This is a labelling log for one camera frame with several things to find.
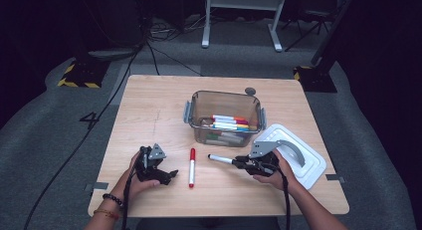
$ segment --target clear plastic container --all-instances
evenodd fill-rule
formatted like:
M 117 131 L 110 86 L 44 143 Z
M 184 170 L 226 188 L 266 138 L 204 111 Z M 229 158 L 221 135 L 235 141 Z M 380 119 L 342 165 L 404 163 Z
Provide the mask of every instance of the clear plastic container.
M 194 129 L 197 142 L 232 147 L 246 146 L 253 134 L 266 127 L 265 110 L 256 97 L 209 91 L 193 94 L 183 120 Z

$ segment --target marker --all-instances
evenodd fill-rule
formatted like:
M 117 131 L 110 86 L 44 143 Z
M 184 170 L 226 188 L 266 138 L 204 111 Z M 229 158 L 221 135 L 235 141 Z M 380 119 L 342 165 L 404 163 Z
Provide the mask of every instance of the marker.
M 233 133 L 233 132 L 222 132 L 220 135 L 221 136 L 228 136 L 228 137 L 238 138 L 238 139 L 241 139 L 241 140 L 244 140 L 245 139 L 245 135 L 244 134 Z
M 220 162 L 225 162 L 225 163 L 230 163 L 230 164 L 233 163 L 233 159 L 231 158 L 220 157 L 214 154 L 208 154 L 208 158 L 212 160 L 220 161 Z
M 234 119 L 234 120 L 245 120 L 240 116 L 227 116 L 227 115 L 212 115 L 212 118 L 223 118 L 223 119 Z
M 195 148 L 190 149 L 189 187 L 195 183 Z
M 225 123 L 237 123 L 237 124 L 248 124 L 246 120 L 240 119 L 227 119 L 227 118 L 214 118 L 214 122 L 225 122 Z
M 205 144 L 220 145 L 220 146 L 229 146 L 230 143 L 227 141 L 220 141 L 214 139 L 205 139 Z
M 241 130 L 241 131 L 249 131 L 248 128 L 242 128 L 242 127 L 235 127 L 235 126 L 228 126 L 223 124 L 213 124 L 214 128 L 225 128 L 225 129 L 232 129 L 232 130 Z
M 242 128 L 249 128 L 247 124 L 239 124 L 239 123 L 225 123 L 225 122 L 213 122 L 216 125 L 225 125 L 231 127 L 242 127 Z
M 217 135 L 217 134 L 212 134 L 212 133 L 207 134 L 207 139 L 220 140 L 220 141 L 232 142 L 232 143 L 241 143 L 243 141 L 243 137 L 239 137 L 236 135 L 225 136 L 225 135 Z

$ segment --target gray floor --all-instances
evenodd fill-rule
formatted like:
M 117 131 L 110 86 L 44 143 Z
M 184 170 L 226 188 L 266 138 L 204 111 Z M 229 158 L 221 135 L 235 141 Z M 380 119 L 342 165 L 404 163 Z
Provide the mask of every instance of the gray floor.
M 201 48 L 201 29 L 150 44 L 202 76 L 292 79 L 293 67 L 310 65 L 324 32 L 312 34 L 290 52 L 276 53 L 266 27 L 269 22 L 217 23 L 211 28 L 208 49 Z M 299 36 L 295 24 L 278 29 L 278 34 L 284 46 Z M 154 54 L 161 75 L 198 76 L 165 55 Z M 86 134 L 88 126 L 79 119 L 102 111 L 128 64 L 128 59 L 111 63 L 101 89 L 58 87 L 71 61 L 52 70 L 47 91 L 0 130 L 0 229 L 24 227 L 40 193 Z M 154 75 L 153 65 L 145 47 L 130 72 Z M 416 229 L 406 188 L 356 105 L 344 72 L 335 64 L 330 74 L 337 94 L 306 96 L 336 171 L 345 179 L 342 187 L 350 211 L 338 218 L 350 229 Z M 86 186 L 97 180 L 118 97 L 47 190 L 29 229 L 82 229 L 87 224 L 91 197 Z M 136 222 L 129 219 L 128 226 L 134 229 Z M 280 222 L 284 229 L 285 218 Z M 293 217 L 292 229 L 307 228 L 302 216 Z

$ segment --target white lid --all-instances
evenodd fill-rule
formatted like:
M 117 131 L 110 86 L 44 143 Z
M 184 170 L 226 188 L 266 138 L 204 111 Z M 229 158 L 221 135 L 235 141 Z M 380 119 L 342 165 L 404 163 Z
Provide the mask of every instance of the white lid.
M 326 169 L 326 162 L 309 145 L 290 132 L 281 124 L 275 123 L 261 133 L 255 141 L 286 140 L 294 144 L 301 151 L 305 159 L 305 165 L 301 166 L 295 152 L 286 145 L 277 147 L 283 158 L 292 167 L 293 173 L 299 183 L 306 189 L 310 189 Z

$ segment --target cable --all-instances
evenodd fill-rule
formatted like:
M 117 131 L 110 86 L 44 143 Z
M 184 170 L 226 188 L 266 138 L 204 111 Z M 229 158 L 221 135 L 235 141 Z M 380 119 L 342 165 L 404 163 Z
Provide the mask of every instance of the cable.
M 134 172 L 137 163 L 140 160 L 140 157 L 143 155 L 143 153 L 140 151 L 139 155 L 136 158 L 136 161 L 133 164 L 132 169 L 130 170 L 129 173 L 129 177 L 127 178 L 126 181 L 126 185 L 124 187 L 124 191 L 123 191 L 123 198 L 124 198 L 124 205 L 123 205 L 123 220 L 121 222 L 121 230 L 125 230 L 126 229 L 126 221 L 127 221 L 127 210 L 128 210 L 128 205 L 129 205 L 129 190 L 130 190 L 130 185 L 131 185 L 131 179 L 136 175 L 136 173 Z
M 103 113 L 106 111 L 106 109 L 108 108 L 108 106 L 111 104 L 111 101 L 115 98 L 115 96 L 117 95 L 118 90 L 121 88 L 121 85 L 123 83 L 123 81 L 125 80 L 125 77 L 128 73 L 129 67 L 131 65 L 131 63 L 133 62 L 133 60 L 135 59 L 136 55 L 139 53 L 141 47 L 137 48 L 137 52 L 133 54 L 132 58 L 130 59 L 127 69 L 123 75 L 123 78 L 121 79 L 117 89 L 115 90 L 114 94 L 112 95 L 112 97 L 108 100 L 107 104 L 103 107 L 103 110 L 100 112 L 99 116 L 98 116 L 98 120 L 100 120 L 100 117 L 103 115 Z M 94 129 L 94 127 L 96 126 L 96 124 L 98 123 L 98 121 L 94 121 L 93 125 L 91 128 L 89 128 L 89 130 L 87 131 L 87 133 L 84 135 L 84 137 L 81 139 L 81 141 L 78 143 L 77 147 L 72 151 L 72 153 L 69 155 L 69 157 L 65 160 L 65 162 L 60 166 L 59 170 L 55 173 L 55 175 L 52 177 L 52 179 L 49 181 L 49 183 L 46 185 L 46 187 L 43 189 L 43 191 L 41 192 L 40 196 L 38 197 L 37 201 L 34 203 L 30 214 L 28 215 L 28 218 L 25 222 L 25 227 L 24 230 L 28 229 L 28 225 L 31 221 L 32 215 L 34 214 L 35 210 L 37 209 L 38 204 L 40 203 L 41 199 L 43 198 L 44 194 L 47 192 L 47 190 L 49 189 L 49 187 L 52 185 L 52 183 L 54 182 L 54 180 L 57 178 L 57 176 L 61 173 L 61 171 L 65 168 L 65 166 L 68 164 L 68 162 L 72 159 L 72 157 L 75 155 L 75 153 L 77 153 L 77 151 L 80 149 L 80 147 L 82 146 L 82 144 L 85 142 L 85 140 L 87 139 L 87 137 L 90 135 L 91 131 Z
M 174 62 L 176 62 L 176 63 L 178 63 L 178 64 L 182 65 L 183 67 L 185 67 L 185 68 L 189 69 L 190 71 L 192 71 L 193 73 L 195 73 L 195 74 L 199 75 L 200 77 L 204 77 L 202 74 L 200 74 L 200 73 L 196 72 L 195 70 L 193 70 L 193 69 L 189 68 L 188 66 L 186 66 L 186 65 L 185 65 L 185 64 L 183 64 L 183 63 L 181 63 L 180 61 L 177 61 L 177 60 L 175 60 L 175 59 L 171 58 L 171 57 L 170 57 L 170 56 L 168 56 L 167 54 L 165 54 L 165 53 L 163 53 L 163 52 L 161 52 L 161 51 L 159 51 L 159 50 L 157 50 L 157 49 L 155 49 L 155 48 L 152 48 L 151 46 L 149 46 L 149 48 L 150 48 L 151 50 L 154 50 L 154 51 L 156 51 L 156 52 L 160 53 L 160 54 L 165 55 L 167 58 L 169 58 L 169 59 L 173 60 Z
M 160 76 L 159 72 L 158 72 L 158 67 L 157 67 L 157 61 L 155 60 L 155 55 L 154 52 L 152 51 L 151 46 L 149 45 L 149 43 L 146 43 L 148 45 L 149 50 L 151 51 L 151 55 L 152 55 L 152 59 L 154 60 L 154 66 L 155 66 L 155 71 L 157 72 L 157 75 Z
M 93 11 L 91 10 L 90 6 L 88 5 L 86 0 L 82 0 L 82 2 L 84 3 L 84 5 L 87 7 L 88 12 L 90 13 L 90 16 L 93 18 L 94 22 L 96 23 L 97 27 L 100 29 L 100 31 L 103 33 L 103 35 L 113 44 L 119 46 L 119 47 L 123 47 L 123 48 L 136 48 L 140 45 L 142 45 L 143 40 L 139 41 L 139 43 L 129 46 L 129 45 L 125 45 L 122 43 L 119 43 L 117 41 L 115 41 L 114 39 L 112 39 L 107 33 L 106 31 L 102 28 L 102 26 L 100 25 L 99 21 L 97 21 L 96 16 L 94 15 Z
M 290 206 L 289 189 L 288 189 L 289 182 L 279 167 L 277 168 L 277 170 L 282 174 L 282 178 L 283 178 L 283 192 L 285 193 L 285 199 L 286 199 L 286 229 L 289 230 L 290 222 L 291 222 L 291 206 Z
M 191 25 L 189 25 L 189 27 L 188 27 L 188 28 L 185 28 L 185 30 L 190 30 L 190 29 L 194 29 L 194 30 L 196 30 L 196 29 L 198 29 L 198 28 L 203 28 L 203 27 L 205 27 L 205 25 L 204 25 L 204 26 L 202 26 L 202 27 L 193 28 L 196 24 L 198 24 L 198 23 L 199 23 L 199 21 L 203 20 L 205 17 L 206 17 L 206 16 L 202 16 L 202 17 L 200 17 L 200 18 L 199 18 L 198 20 L 196 20 L 194 23 L 192 23 Z
M 163 42 L 163 41 L 171 41 L 177 38 L 181 33 L 178 32 L 176 29 L 169 29 L 167 25 L 164 23 L 155 23 L 151 26 L 151 32 L 149 33 L 148 40 L 151 42 Z M 165 37 L 157 37 L 154 34 L 162 34 L 165 33 Z

